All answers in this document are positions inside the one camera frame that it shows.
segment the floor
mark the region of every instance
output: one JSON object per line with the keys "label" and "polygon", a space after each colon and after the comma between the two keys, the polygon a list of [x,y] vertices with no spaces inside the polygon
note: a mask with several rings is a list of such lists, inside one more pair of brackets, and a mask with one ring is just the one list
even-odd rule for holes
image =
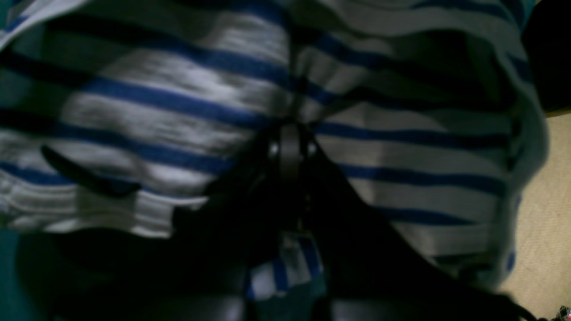
{"label": "floor", "polygon": [[571,114],[548,123],[549,160],[524,193],[516,266],[502,289],[550,319],[571,306]]}

